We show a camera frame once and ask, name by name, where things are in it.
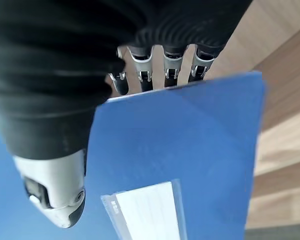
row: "blue surface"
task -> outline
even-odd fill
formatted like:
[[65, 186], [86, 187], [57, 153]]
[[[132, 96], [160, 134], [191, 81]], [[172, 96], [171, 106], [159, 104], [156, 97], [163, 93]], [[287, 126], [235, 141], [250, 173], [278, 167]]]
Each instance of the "blue surface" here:
[[30, 204], [0, 140], [0, 240], [117, 240], [101, 195], [172, 179], [180, 180], [189, 240], [243, 239], [263, 96], [253, 72], [99, 107], [85, 210], [70, 229]]

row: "wood panel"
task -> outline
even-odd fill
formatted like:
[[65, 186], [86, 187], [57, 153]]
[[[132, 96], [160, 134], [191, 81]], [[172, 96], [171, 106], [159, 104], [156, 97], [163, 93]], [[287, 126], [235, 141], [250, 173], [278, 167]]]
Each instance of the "wood panel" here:
[[300, 163], [254, 179], [247, 228], [300, 224]]
[[255, 69], [268, 93], [246, 226], [300, 224], [300, 31]]
[[260, 175], [300, 162], [300, 32], [255, 69], [268, 87], [255, 168]]

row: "wooden surface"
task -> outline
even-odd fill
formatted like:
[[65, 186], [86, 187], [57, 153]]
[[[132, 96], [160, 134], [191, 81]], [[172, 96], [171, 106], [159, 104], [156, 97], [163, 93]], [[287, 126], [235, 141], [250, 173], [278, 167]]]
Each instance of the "wooden surface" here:
[[[189, 46], [178, 84], [187, 83], [194, 46]], [[154, 48], [153, 86], [164, 86], [163, 51]], [[129, 93], [140, 83], [124, 54]], [[262, 71], [268, 84], [247, 228], [300, 223], [300, 0], [254, 0], [206, 78]], [[113, 97], [119, 96], [114, 90]]]
[[268, 94], [246, 227], [300, 224], [300, 31], [255, 69]]

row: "blue plastic sheet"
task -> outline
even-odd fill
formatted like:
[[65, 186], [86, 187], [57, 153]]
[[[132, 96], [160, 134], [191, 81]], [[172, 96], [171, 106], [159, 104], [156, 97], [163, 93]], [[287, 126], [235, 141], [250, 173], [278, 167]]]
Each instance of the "blue plastic sheet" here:
[[90, 134], [86, 203], [70, 229], [27, 200], [0, 139], [0, 240], [117, 240], [102, 195], [178, 179], [188, 240], [244, 238], [265, 87], [258, 72], [110, 101]]

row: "robotic hand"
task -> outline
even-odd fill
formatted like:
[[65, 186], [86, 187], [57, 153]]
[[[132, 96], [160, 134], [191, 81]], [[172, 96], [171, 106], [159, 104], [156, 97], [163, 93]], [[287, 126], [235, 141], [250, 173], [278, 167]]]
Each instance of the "robotic hand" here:
[[90, 128], [112, 91], [105, 76], [128, 92], [118, 46], [128, 45], [143, 91], [153, 89], [153, 45], [164, 49], [166, 87], [189, 44], [189, 82], [202, 80], [250, 3], [0, 0], [0, 133], [29, 200], [60, 228], [81, 217]]

